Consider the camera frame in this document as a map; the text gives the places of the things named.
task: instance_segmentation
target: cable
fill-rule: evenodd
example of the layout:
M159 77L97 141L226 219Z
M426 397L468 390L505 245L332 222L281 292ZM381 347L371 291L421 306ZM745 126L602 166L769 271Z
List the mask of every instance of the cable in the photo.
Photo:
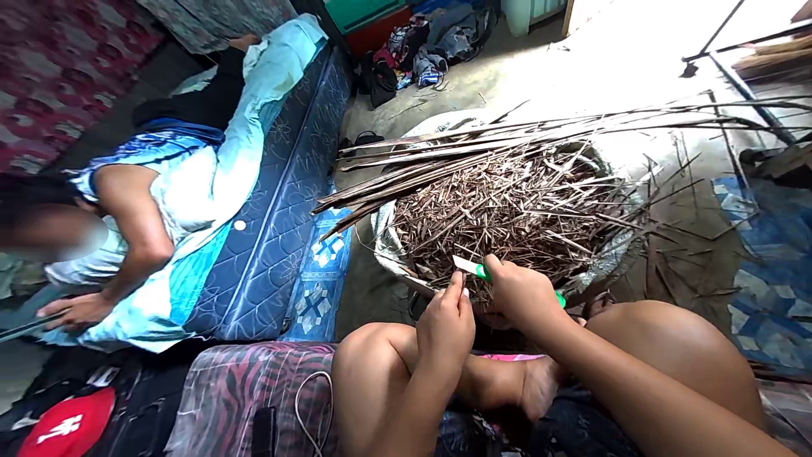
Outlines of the cable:
M304 423L304 421L302 421L302 417L299 414L299 394L301 394L302 388L305 387L305 384L307 384L308 381L310 381L311 379L317 378L319 376L324 376L325 378L327 378L327 384L330 385L330 415L327 417L327 429L326 429L326 431L324 433L324 441L322 442L322 444L318 443L318 438L319 438L318 432L316 432L316 438L313 439L313 435L311 435L310 432L307 431L307 428L305 427L305 423ZM302 381L301 385L299 386L299 389L296 391L296 400L293 403L293 408L296 410L296 420L299 421L299 426L302 428L302 431L304 432L304 435L307 437L307 439L310 440L310 444L313 445L313 448L316 451L316 456L317 457L324 457L323 454L322 454L322 449L324 448L324 445L327 443L327 436L330 434L330 426L332 425L332 422L333 422L333 380L332 380L332 378L330 378L330 373L328 373L328 372L315 372L315 373L311 374L310 376L307 376L304 379L304 381Z

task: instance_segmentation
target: green utility knife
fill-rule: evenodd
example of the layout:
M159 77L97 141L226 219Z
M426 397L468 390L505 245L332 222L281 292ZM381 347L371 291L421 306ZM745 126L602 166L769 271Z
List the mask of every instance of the green utility knife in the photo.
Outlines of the green utility knife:
M456 255L452 255L451 258L454 260L455 267L464 272L469 272L476 275L478 278L486 282L490 282L490 275L488 274L488 271L485 270L485 265L482 265L481 263L474 263L470 260L465 260L462 257L457 257ZM566 306L567 300L565 300L564 297L558 293L558 290L555 291L555 296L558 297L559 305L561 305L561 307Z

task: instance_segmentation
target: hair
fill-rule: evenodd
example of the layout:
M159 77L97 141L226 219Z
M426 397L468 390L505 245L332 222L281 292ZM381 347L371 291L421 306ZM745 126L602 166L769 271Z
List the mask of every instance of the hair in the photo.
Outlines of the hair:
M0 173L0 227L14 227L43 204L76 206L81 197L65 176L18 176Z

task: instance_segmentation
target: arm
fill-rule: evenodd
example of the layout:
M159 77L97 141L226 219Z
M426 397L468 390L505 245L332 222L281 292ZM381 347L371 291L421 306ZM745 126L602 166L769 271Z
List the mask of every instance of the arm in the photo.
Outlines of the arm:
M370 456L434 455L440 420L473 345L473 311L463 283L463 274L454 273L417 321L417 365Z
M137 165L107 165L96 172L93 183L99 205L115 219L128 251L118 274L101 292L56 300L40 309L37 314L47 316L70 308L61 319L51 322L49 329L65 324L68 330L76 330L100 322L172 258L175 246L149 192L157 175Z
M119 274L101 292L113 304L163 268L175 253L161 212L149 192L156 176L154 170L137 165L108 165L93 177L99 204L113 216L129 245Z
M646 455L794 455L711 400L582 328L546 276L486 259L500 309L593 393Z
M369 456L433 455L440 420L461 373L462 365L456 370L434 369L418 362Z

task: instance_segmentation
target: white logo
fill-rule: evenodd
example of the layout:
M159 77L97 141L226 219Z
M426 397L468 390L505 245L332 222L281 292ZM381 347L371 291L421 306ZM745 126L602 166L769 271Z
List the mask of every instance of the white logo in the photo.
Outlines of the white logo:
M58 436L65 436L69 433L75 432L79 429L79 422L82 420L82 415L79 414L78 416L68 417L67 419L63 420L61 424L53 427L50 430L50 433L46 435L40 435L37 438L37 444L42 444L48 438L58 437Z

